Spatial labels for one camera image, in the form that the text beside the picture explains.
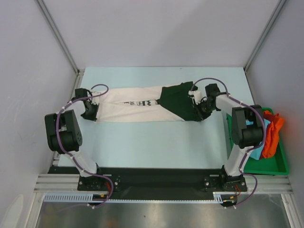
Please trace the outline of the white green raglan t-shirt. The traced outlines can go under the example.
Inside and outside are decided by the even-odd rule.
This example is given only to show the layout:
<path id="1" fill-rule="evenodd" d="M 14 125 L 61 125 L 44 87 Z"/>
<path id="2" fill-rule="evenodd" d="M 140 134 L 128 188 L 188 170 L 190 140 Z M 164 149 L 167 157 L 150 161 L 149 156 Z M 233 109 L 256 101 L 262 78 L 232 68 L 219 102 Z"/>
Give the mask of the white green raglan t-shirt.
<path id="1" fill-rule="evenodd" d="M 198 90 L 192 81 L 171 86 L 110 89 L 99 97 L 99 122 L 195 121 L 189 91 Z"/>

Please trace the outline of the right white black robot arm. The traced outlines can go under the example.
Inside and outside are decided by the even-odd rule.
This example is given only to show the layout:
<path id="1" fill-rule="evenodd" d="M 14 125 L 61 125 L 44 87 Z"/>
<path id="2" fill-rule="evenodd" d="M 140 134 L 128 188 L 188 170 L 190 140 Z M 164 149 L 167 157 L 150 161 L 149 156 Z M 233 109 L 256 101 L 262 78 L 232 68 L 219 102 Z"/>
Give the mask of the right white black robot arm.
<path id="1" fill-rule="evenodd" d="M 207 119 L 214 111 L 223 111 L 231 116 L 231 138 L 233 147 L 223 166 L 224 176 L 219 178 L 223 190 L 231 190 L 236 185 L 236 177 L 243 170 L 253 150 L 262 146 L 266 139 L 266 127 L 262 108 L 247 105 L 232 97 L 227 91 L 221 92 L 217 84 L 205 87 L 206 96 L 189 91 L 193 107 L 201 120 Z"/>

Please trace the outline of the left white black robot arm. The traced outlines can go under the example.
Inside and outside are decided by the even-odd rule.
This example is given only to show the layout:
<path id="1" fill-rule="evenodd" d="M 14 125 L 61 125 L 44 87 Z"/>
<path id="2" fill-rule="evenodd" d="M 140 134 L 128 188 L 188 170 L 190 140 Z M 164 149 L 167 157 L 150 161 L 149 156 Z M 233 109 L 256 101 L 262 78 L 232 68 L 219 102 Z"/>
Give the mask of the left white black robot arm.
<path id="1" fill-rule="evenodd" d="M 50 150 L 67 157 L 78 169 L 81 177 L 89 177 L 88 184 L 95 190 L 104 186 L 105 178 L 97 173 L 97 164 L 80 151 L 83 136 L 78 119 L 96 120 L 100 94 L 85 88 L 76 89 L 75 96 L 60 111 L 45 116 Z"/>

